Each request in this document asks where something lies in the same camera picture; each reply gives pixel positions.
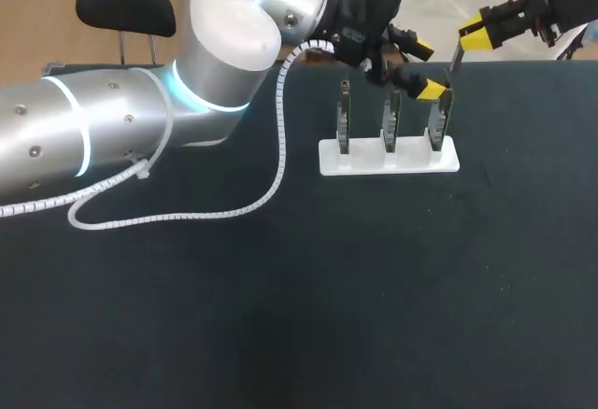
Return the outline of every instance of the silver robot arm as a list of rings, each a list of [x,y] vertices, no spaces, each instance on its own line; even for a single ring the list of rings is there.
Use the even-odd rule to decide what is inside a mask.
[[[253,0],[188,0],[178,59],[0,90],[0,196],[168,146],[226,139],[278,56],[281,36]]]

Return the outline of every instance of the white curtain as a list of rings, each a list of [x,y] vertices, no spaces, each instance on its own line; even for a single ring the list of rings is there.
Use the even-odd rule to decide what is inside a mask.
[[[403,0],[395,24],[412,29],[434,45],[431,62],[452,59],[458,40],[458,29],[482,7],[496,6],[506,0]],[[470,51],[466,61],[513,61],[555,59],[583,28],[564,35],[552,49],[530,32],[506,42],[495,51]]]

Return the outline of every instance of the metal tool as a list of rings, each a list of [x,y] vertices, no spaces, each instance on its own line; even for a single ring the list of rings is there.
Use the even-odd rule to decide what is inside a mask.
[[[455,49],[455,54],[452,56],[452,62],[450,63],[450,68],[448,69],[448,74],[452,77],[452,75],[459,73],[461,70],[461,64],[463,63],[463,57],[465,55],[465,50],[461,45],[461,40],[457,43],[457,49]]]
[[[340,101],[338,102],[336,116],[336,133],[342,155],[349,154],[350,109],[350,84],[348,80],[343,80],[340,83]]]
[[[428,136],[434,152],[440,152],[445,141],[449,127],[454,93],[447,89],[440,99],[432,104],[430,118],[428,119]]]
[[[396,87],[388,88],[388,96],[384,102],[382,116],[382,138],[384,148],[389,154],[396,151],[396,139],[399,136],[399,121],[401,120],[401,93]]]

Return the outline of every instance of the white cable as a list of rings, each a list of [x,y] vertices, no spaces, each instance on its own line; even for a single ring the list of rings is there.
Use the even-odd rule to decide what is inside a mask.
[[[0,206],[0,218],[9,218],[11,216],[24,215],[26,213],[50,210],[51,208],[72,204],[80,199],[87,199],[89,196],[96,196],[97,194],[106,190],[110,190],[111,188],[114,188],[125,180],[131,178],[139,171],[143,170],[147,163],[147,160],[142,160],[141,162],[138,162],[128,168],[126,171],[106,180],[102,180],[101,182],[91,185],[83,190],[71,192],[58,197],[51,197],[49,199],[42,199],[40,201]]]
[[[278,125],[278,170],[277,174],[274,178],[274,181],[267,191],[267,193],[254,202],[253,204],[244,206],[243,208],[239,208],[236,210],[230,211],[222,211],[217,213],[172,213],[167,215],[155,215],[155,216],[147,216],[144,218],[134,218],[134,219],[125,219],[125,220],[113,220],[110,222],[103,222],[99,224],[86,224],[83,222],[79,222],[77,220],[77,212],[87,204],[95,194],[87,194],[86,196],[81,196],[73,206],[70,207],[68,210],[68,221],[73,225],[81,230],[108,230],[108,229],[118,229],[121,227],[129,227],[132,225],[140,225],[140,224],[149,224],[152,222],[161,222],[165,220],[198,220],[198,219],[229,219],[235,218],[238,216],[247,215],[258,208],[265,205],[278,191],[280,187],[280,183],[282,182],[282,178],[284,176],[284,170],[287,161],[287,137],[285,134],[285,127],[284,127],[284,85],[287,79],[287,74],[289,73],[289,69],[291,65],[295,62],[295,60],[305,51],[313,50],[313,49],[321,49],[323,51],[327,51],[330,53],[335,52],[335,47],[332,43],[326,42],[323,40],[310,40],[309,42],[304,42],[297,48],[295,48],[291,54],[287,57],[284,61],[282,66],[280,67],[280,72],[278,73],[278,80],[277,80],[277,92],[276,92],[276,110],[277,110],[277,125]]]

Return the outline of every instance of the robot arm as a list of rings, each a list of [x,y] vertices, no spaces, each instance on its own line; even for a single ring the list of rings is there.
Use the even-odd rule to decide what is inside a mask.
[[[391,21],[402,0],[254,0],[272,17],[282,42],[299,45],[310,39],[335,46],[335,58],[354,68],[363,67],[370,82],[392,82],[409,97],[435,100],[446,89],[421,75],[404,75],[382,57],[385,47],[428,61],[434,50],[413,31],[401,31]]]
[[[549,47],[560,34],[598,20],[598,0],[509,0],[484,7],[459,31],[462,50],[497,49],[532,31]]]
[[[183,0],[177,60],[153,70],[96,70],[0,91],[0,194],[84,176],[169,147],[228,137],[276,61],[282,41],[324,39],[371,82],[416,99],[445,90],[384,62],[398,45],[426,59],[415,33],[391,26],[401,0]]]

